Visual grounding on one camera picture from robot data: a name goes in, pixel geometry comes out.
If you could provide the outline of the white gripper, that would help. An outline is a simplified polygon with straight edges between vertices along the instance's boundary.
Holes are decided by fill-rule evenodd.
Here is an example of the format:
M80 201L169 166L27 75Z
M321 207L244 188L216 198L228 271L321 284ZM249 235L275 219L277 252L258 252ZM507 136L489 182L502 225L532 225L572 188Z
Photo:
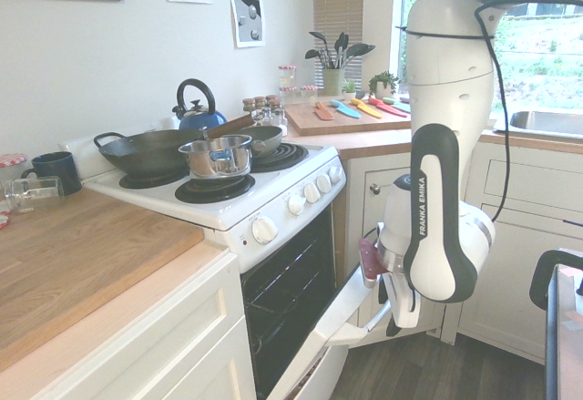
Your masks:
M395 337L399 328L414 328L420 314L420 295L410 287L404 275L385 275L378 281L378 303L391 302L392 315L385 334Z

